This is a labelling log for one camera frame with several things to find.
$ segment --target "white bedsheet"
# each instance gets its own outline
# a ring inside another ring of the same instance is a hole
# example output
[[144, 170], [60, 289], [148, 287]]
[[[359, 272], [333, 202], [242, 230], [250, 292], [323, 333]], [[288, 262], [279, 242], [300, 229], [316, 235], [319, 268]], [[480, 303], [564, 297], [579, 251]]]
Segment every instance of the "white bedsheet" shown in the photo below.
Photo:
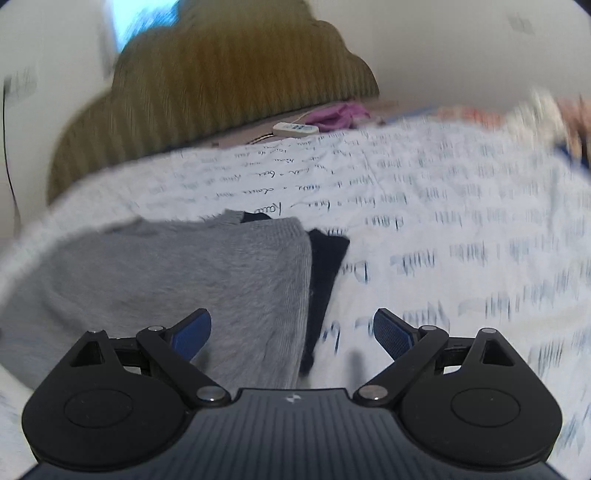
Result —
[[[184, 150], [97, 174], [5, 254], [0, 301], [61, 239], [137, 215], [199, 220], [224, 208], [297, 216], [307, 229], [351, 239], [312, 387], [353, 389], [390, 363], [372, 336], [380, 307], [455, 336], [497, 327], [561, 405], [551, 463], [590, 478], [591, 188], [563, 158], [503, 133], [416, 120]], [[32, 459], [15, 415], [27, 392], [5, 377], [0, 477], [11, 479]]]

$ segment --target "power strip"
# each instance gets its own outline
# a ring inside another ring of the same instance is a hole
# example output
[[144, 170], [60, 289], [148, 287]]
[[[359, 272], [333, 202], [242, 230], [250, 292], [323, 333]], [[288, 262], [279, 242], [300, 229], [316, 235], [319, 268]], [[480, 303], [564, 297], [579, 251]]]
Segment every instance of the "power strip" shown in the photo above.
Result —
[[301, 138], [308, 135], [320, 133], [318, 127], [314, 125], [303, 124], [289, 124], [287, 122], [279, 122], [273, 127], [273, 135], [276, 137], [293, 137]]

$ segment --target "white wall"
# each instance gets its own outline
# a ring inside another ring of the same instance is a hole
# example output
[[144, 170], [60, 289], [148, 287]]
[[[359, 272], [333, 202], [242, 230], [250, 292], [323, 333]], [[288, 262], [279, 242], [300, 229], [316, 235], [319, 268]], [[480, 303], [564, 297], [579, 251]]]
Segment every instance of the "white wall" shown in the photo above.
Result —
[[8, 104], [6, 112], [11, 177], [23, 222], [44, 209], [49, 162], [65, 124], [108, 87], [101, 18], [100, 0], [9, 0], [0, 9], [0, 82], [28, 66], [38, 71], [37, 91]]
[[[39, 75], [35, 94], [7, 110], [11, 173], [24, 222], [43, 211], [49, 161], [65, 124], [109, 86], [100, 2], [9, 0], [0, 9], [0, 81], [31, 64]], [[534, 84], [558, 95], [591, 96], [591, 22], [571, 0], [310, 2], [368, 62], [386, 97], [504, 110]], [[511, 15], [529, 21], [533, 35], [514, 31]], [[1, 186], [0, 173], [0, 217]]]
[[311, 1], [367, 61], [383, 96], [500, 111], [532, 85], [591, 96], [591, 19], [573, 0]]

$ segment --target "black cord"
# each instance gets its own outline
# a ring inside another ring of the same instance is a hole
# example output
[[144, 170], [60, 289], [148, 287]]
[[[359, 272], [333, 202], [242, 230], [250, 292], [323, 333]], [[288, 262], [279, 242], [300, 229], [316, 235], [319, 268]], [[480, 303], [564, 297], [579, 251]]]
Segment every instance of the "black cord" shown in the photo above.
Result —
[[10, 169], [8, 168], [8, 154], [6, 151], [6, 85], [2, 88], [2, 145], [4, 146], [4, 166], [6, 167], [6, 176], [10, 193], [12, 193], [12, 204], [14, 205], [14, 233], [21, 229], [21, 212], [18, 209], [17, 196], [14, 193], [12, 179], [10, 178]]

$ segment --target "gray sweatshirt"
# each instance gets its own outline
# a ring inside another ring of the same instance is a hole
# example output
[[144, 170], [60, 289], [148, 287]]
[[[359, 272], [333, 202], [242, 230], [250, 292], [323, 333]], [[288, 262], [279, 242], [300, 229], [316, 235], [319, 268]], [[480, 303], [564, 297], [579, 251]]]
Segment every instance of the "gray sweatshirt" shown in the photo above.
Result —
[[232, 394], [295, 388], [306, 334], [310, 240], [295, 218], [143, 220], [58, 247], [0, 313], [0, 363], [35, 388], [87, 330], [135, 336], [197, 308], [212, 334], [193, 360]]

